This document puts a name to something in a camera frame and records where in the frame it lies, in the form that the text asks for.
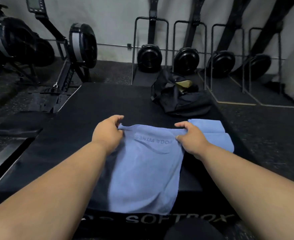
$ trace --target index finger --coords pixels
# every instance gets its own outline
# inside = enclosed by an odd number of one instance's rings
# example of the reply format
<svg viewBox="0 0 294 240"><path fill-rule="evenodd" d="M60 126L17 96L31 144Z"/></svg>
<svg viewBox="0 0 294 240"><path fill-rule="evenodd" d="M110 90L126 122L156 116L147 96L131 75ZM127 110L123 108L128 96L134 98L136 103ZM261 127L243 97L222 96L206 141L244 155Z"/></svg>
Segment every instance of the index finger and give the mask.
<svg viewBox="0 0 294 240"><path fill-rule="evenodd" d="M124 118L123 115L113 115L109 117L108 119L113 121L113 123L117 124L118 121L122 120Z"/></svg>
<svg viewBox="0 0 294 240"><path fill-rule="evenodd" d="M189 130L194 125L188 121L182 121L182 122L176 123L175 126L176 127L185 127L187 130Z"/></svg>

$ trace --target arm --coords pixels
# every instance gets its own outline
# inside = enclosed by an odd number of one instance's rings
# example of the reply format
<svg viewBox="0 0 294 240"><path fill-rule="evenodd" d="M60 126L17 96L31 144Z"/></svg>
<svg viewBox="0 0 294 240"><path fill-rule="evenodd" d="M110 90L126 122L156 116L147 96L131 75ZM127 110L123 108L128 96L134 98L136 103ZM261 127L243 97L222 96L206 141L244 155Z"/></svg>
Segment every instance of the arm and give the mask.
<svg viewBox="0 0 294 240"><path fill-rule="evenodd" d="M218 188L260 239L294 239L294 182L210 144L188 122L176 124L185 150L201 160Z"/></svg>
<svg viewBox="0 0 294 240"><path fill-rule="evenodd" d="M90 143L0 204L0 240L71 239L106 156L123 136L122 118L100 122Z"/></svg>

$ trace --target white wall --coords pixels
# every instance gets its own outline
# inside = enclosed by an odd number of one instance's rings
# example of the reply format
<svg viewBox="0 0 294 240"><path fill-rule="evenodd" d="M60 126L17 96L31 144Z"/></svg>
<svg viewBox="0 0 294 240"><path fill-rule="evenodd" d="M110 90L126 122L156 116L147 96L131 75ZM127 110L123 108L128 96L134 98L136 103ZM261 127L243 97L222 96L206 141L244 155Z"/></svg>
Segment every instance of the white wall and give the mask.
<svg viewBox="0 0 294 240"><path fill-rule="evenodd" d="M26 22L41 37L52 39L53 36L44 26L27 11L25 0L0 0L9 6L5 13L20 18ZM173 24L176 20L188 20L192 0L159 0L158 17L169 21L169 48L172 48ZM263 27L268 19L276 0L252 0L243 16L243 26L248 31L252 26ZM233 0L205 0L201 11L201 20L208 26L208 52L210 52L211 27L214 23L226 23ZM65 35L68 36L70 26L75 22L87 23L92 26L98 43L127 45L133 44L134 21L137 16L149 14L148 0L45 0L50 20ZM184 40L186 24L177 25L176 48L179 49ZM155 43L165 48L165 23L157 23ZM215 29L214 47L217 47L223 28ZM147 42L148 21L138 21L137 46ZM246 32L246 52L248 47ZM258 36L253 34L253 43ZM285 18L285 28L282 33L283 58L287 58L294 50L294 7ZM199 51L204 48L204 29L197 28L194 47ZM231 45L231 51L241 54L241 36L237 32ZM277 57L277 39L273 38L266 53ZM99 46L98 59L121 62L131 62L132 51L126 47ZM171 52L168 64L171 64ZM273 62L269 73L277 73L277 61Z"/></svg>

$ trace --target black bag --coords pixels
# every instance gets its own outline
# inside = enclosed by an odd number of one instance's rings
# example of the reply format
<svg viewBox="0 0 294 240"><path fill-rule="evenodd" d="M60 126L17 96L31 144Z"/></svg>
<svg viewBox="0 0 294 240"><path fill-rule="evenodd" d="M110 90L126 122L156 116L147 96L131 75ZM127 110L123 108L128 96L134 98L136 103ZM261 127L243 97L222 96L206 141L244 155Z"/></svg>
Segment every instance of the black bag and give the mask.
<svg viewBox="0 0 294 240"><path fill-rule="evenodd" d="M194 117L204 115L211 108L211 99L197 85L191 85L182 91L179 84L189 81L183 76L163 69L151 87L151 100L159 104L169 115Z"/></svg>

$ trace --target concrete wall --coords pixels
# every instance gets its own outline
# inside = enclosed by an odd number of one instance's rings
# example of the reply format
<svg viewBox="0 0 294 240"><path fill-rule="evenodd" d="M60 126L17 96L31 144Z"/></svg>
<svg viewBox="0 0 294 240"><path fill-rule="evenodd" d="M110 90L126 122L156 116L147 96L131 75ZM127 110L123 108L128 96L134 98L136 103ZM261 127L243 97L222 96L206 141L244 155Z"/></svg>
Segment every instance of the concrete wall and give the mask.
<svg viewBox="0 0 294 240"><path fill-rule="evenodd" d="M24 20L41 37L52 39L53 36L44 26L27 11L25 0L0 0L9 6L5 13ZM276 0L252 0L243 16L243 27L246 31L252 26L263 27L268 19ZM176 20L188 20L192 0L159 0L158 16L165 18L170 23L169 48L172 48L173 24ZM95 31L97 42L115 45L133 44L134 20L137 16L147 16L149 13L149 0L45 0L48 15L54 25L68 36L70 26L75 22L87 23ZM208 26L208 52L210 52L211 27L215 23L226 23L230 14L233 0L205 0L201 11L202 21ZM187 26L177 26L176 48L182 46ZM155 43L160 48L165 48L164 23L157 23ZM215 30L214 47L221 38L223 28ZM147 42L148 21L140 20L137 30L137 46ZM259 32L253 34L253 42ZM246 32L246 53L248 52L248 32ZM282 32L283 58L288 58L294 50L294 7L285 18ZM199 51L204 49L204 28L197 28L194 47ZM241 36L237 32L231 45L231 51L241 54ZM266 49L272 57L278 56L277 37L273 37ZM126 47L99 46L100 60L131 62L132 51ZM169 53L168 64L171 64L172 54ZM276 74L278 62L275 60L268 73Z"/></svg>

